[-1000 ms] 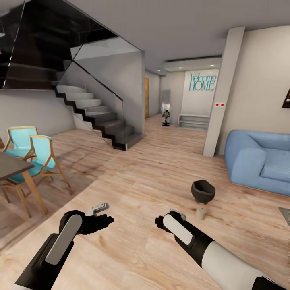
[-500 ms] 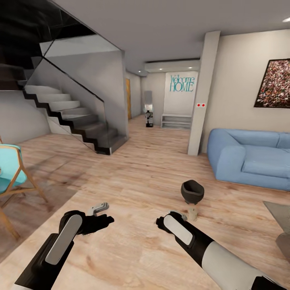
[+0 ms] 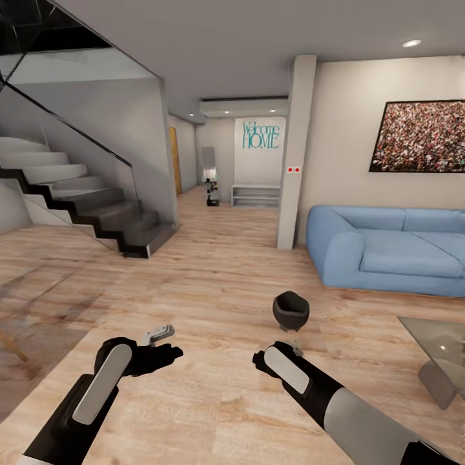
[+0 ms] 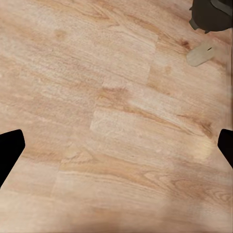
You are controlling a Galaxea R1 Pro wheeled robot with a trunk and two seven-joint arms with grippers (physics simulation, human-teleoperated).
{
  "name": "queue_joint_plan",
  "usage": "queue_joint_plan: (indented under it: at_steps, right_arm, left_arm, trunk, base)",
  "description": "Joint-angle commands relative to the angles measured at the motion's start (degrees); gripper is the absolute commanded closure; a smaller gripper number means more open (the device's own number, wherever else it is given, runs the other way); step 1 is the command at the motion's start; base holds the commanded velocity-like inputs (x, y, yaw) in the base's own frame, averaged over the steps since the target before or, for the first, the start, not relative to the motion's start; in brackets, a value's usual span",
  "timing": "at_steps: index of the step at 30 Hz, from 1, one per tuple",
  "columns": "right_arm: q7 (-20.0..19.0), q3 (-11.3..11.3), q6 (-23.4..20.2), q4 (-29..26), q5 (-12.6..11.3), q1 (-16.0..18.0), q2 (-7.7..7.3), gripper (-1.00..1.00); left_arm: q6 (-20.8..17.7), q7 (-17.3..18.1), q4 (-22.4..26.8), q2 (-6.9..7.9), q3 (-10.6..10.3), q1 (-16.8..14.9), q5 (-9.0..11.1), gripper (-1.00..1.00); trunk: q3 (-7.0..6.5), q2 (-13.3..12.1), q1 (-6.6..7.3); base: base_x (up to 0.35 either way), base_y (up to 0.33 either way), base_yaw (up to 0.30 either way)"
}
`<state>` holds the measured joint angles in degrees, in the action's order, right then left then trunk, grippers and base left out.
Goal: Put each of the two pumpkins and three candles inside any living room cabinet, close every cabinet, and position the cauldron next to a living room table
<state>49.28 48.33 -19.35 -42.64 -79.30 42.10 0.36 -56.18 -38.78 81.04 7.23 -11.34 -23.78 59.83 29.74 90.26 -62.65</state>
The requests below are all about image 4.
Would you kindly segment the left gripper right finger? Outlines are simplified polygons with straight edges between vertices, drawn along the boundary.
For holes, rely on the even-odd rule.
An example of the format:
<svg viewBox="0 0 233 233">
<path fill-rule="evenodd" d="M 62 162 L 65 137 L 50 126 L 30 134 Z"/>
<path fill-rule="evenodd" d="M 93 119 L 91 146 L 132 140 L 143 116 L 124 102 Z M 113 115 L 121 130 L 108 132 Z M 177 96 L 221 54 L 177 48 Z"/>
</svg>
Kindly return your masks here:
<svg viewBox="0 0 233 233">
<path fill-rule="evenodd" d="M 233 131 L 222 129 L 217 145 L 233 168 Z"/>
</svg>

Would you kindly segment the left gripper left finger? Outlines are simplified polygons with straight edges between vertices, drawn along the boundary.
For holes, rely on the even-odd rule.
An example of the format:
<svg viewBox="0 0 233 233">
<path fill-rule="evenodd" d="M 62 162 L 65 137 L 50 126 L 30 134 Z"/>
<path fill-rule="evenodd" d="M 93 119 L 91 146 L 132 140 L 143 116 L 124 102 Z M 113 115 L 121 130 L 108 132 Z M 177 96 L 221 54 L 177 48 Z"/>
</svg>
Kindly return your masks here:
<svg viewBox="0 0 233 233">
<path fill-rule="evenodd" d="M 24 149 L 21 129 L 0 134 L 0 187 Z"/>
</svg>

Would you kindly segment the pillar candle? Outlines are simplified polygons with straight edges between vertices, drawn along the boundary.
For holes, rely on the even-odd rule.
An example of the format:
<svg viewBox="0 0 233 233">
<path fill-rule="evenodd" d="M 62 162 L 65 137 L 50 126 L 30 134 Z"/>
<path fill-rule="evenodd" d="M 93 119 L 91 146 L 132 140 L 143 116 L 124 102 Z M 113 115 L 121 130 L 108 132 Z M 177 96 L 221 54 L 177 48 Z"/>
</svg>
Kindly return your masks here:
<svg viewBox="0 0 233 233">
<path fill-rule="evenodd" d="M 212 59 L 213 55 L 213 47 L 209 43 L 203 42 L 187 53 L 186 61 L 191 67 L 196 67 Z"/>
</svg>

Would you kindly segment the cauldron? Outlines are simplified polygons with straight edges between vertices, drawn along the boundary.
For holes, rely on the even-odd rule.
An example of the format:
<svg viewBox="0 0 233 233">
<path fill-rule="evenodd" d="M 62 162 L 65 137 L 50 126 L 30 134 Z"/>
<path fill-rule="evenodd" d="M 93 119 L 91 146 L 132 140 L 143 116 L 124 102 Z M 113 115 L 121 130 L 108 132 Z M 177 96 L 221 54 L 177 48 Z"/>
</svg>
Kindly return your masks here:
<svg viewBox="0 0 233 233">
<path fill-rule="evenodd" d="M 233 0 L 193 0 L 191 26 L 205 33 L 233 28 Z"/>
</svg>

